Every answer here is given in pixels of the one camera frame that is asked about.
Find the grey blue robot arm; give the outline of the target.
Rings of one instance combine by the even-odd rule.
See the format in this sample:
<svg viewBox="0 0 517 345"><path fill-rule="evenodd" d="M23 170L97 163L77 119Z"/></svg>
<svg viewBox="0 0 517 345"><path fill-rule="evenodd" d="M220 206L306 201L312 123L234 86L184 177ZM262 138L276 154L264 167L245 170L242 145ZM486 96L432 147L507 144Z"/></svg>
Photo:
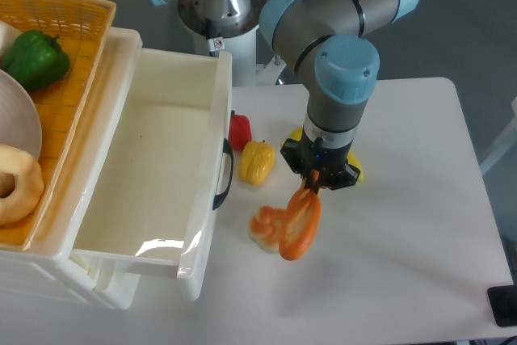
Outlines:
<svg viewBox="0 0 517 345"><path fill-rule="evenodd" d="M300 140L281 154L312 191L356 184L348 158L380 67L366 35L409 14L419 0L150 0L175 2L199 54L229 52L237 77L254 76L262 35L309 93Z"/></svg>

